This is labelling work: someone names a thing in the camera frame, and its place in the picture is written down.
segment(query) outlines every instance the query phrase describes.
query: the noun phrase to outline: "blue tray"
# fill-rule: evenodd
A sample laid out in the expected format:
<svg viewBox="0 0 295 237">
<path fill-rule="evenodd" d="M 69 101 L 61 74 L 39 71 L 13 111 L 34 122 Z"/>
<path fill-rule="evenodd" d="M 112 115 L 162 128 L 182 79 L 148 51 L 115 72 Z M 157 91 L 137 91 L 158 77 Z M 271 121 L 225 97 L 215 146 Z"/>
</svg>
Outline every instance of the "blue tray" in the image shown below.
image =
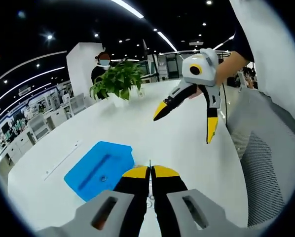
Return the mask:
<svg viewBox="0 0 295 237">
<path fill-rule="evenodd" d="M 99 142 L 65 175 L 64 180 L 84 201 L 113 190 L 123 173 L 133 168 L 130 146 Z"/>
</svg>

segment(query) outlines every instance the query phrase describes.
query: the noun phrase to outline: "ceiling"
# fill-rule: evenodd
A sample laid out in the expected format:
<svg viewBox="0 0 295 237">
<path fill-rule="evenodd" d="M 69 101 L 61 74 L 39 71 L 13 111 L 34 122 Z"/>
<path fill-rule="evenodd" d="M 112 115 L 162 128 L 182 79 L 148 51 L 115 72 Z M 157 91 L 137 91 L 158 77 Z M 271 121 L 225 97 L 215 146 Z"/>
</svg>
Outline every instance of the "ceiling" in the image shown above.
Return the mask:
<svg viewBox="0 0 295 237">
<path fill-rule="evenodd" d="M 144 18 L 137 18 L 110 0 L 23 0 L 12 3 L 1 0 L 0 76 L 33 58 L 64 50 L 69 52 L 78 42 L 101 42 L 107 52 L 114 54 L 112 59 L 123 58 L 125 54 L 129 58 L 137 56 L 142 59 L 142 39 L 157 53 L 173 51 L 153 31 L 154 28 L 161 31 L 177 50 L 194 49 L 188 43 L 197 40 L 204 42 L 202 47 L 213 48 L 234 34 L 235 16 L 228 0 L 213 0 L 212 5 L 207 5 L 206 0 L 124 1 Z M 231 44 L 227 43 L 221 49 L 231 50 Z M 66 54 L 34 60 L 7 74 L 0 79 L 0 97 L 19 83 L 59 67 L 65 68 L 34 78 L 24 85 L 37 88 L 50 82 L 49 86 L 53 86 L 61 80 L 69 80 Z M 0 100 L 0 113 L 17 99 L 18 88 Z"/>
</svg>

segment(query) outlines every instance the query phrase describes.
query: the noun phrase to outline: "chair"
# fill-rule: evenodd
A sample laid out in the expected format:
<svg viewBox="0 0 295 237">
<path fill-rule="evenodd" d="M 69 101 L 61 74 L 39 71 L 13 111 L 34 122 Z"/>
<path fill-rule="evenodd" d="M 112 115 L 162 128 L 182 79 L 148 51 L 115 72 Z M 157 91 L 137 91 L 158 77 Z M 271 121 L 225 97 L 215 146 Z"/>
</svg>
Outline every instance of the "chair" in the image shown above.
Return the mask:
<svg viewBox="0 0 295 237">
<path fill-rule="evenodd" d="M 228 130 L 245 177 L 248 227 L 267 226 L 295 190 L 295 120 L 268 96 L 242 88 Z"/>
<path fill-rule="evenodd" d="M 70 109 L 73 115 L 77 115 L 79 112 L 86 109 L 83 93 L 70 99 Z"/>
<path fill-rule="evenodd" d="M 43 114 L 40 113 L 29 120 L 28 125 L 32 129 L 37 141 L 50 132 L 50 129 L 43 118 Z"/>
</svg>

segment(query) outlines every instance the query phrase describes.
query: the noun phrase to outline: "black hair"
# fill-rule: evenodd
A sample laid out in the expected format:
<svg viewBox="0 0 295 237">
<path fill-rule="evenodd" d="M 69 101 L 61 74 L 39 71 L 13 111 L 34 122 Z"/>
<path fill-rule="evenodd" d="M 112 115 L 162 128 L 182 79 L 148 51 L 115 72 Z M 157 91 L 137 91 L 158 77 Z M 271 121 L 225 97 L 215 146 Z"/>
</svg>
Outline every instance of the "black hair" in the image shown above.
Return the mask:
<svg viewBox="0 0 295 237">
<path fill-rule="evenodd" d="M 108 54 L 108 53 L 107 52 L 100 52 L 100 54 L 98 54 L 98 56 L 96 56 L 95 59 L 97 59 L 99 62 L 100 57 L 104 54 Z"/>
</svg>

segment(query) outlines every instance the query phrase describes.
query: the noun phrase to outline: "face mask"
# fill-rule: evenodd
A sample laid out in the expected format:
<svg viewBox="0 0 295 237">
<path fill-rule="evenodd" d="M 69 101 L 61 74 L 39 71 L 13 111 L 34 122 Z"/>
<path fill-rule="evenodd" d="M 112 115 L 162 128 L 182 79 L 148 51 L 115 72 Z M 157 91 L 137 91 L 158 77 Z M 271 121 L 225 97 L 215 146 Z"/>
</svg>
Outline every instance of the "face mask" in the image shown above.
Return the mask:
<svg viewBox="0 0 295 237">
<path fill-rule="evenodd" d="M 99 63 L 103 66 L 108 66 L 110 63 L 110 60 L 99 60 Z"/>
</svg>

